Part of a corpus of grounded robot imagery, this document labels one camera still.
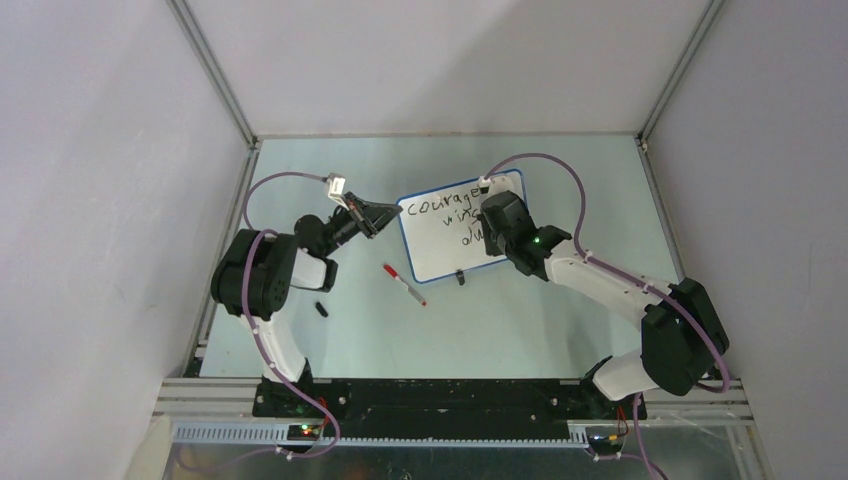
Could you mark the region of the blue framed whiteboard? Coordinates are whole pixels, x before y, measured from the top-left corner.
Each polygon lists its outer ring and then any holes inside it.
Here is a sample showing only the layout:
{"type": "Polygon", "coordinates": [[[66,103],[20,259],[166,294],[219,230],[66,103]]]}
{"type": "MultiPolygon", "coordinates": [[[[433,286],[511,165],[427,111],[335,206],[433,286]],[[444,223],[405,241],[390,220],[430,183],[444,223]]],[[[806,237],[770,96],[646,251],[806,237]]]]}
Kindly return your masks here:
{"type": "Polygon", "coordinates": [[[506,260],[486,253],[477,179],[402,196],[398,216],[413,279],[425,284],[506,260]]]}

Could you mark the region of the black marker cap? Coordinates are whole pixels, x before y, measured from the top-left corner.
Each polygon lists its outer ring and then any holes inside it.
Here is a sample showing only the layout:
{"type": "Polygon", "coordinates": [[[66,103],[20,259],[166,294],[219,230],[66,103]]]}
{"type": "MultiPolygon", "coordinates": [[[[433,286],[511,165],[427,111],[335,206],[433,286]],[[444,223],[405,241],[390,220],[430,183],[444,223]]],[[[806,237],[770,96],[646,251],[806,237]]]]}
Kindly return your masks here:
{"type": "Polygon", "coordinates": [[[327,318],[329,316],[329,313],[320,302],[315,303],[315,308],[323,318],[327,318]]]}

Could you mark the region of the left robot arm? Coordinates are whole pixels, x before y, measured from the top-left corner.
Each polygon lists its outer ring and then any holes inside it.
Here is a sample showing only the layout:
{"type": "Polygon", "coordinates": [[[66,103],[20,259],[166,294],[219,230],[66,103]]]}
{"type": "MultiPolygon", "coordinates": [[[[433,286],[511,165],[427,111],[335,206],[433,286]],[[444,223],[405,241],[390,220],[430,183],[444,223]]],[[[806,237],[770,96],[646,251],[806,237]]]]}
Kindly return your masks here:
{"type": "Polygon", "coordinates": [[[374,238],[401,211],[398,205],[366,201],[347,192],[327,220],[304,215],[291,234],[239,230],[218,262],[211,297],[250,331],[265,363],[264,376],[286,380],[277,402],[290,415],[311,412],[316,390],[300,379],[308,360],[285,319],[289,291],[329,292],[338,273],[331,255],[358,235],[374,238]]]}

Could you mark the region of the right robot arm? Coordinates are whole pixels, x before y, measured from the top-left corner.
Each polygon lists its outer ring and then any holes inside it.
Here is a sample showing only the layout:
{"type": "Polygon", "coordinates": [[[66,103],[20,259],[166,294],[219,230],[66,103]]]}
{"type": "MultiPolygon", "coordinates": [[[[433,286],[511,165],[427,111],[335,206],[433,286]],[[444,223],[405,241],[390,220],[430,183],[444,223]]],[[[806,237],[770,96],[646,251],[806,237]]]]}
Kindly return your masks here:
{"type": "Polygon", "coordinates": [[[575,290],[630,321],[640,335],[635,350],[599,361],[582,379],[585,411],[606,418],[622,400],[648,390],[685,396],[729,347],[706,288],[635,275],[578,247],[576,235],[538,227],[513,191],[488,191],[478,218],[488,255],[505,256],[526,275],[575,290]]]}

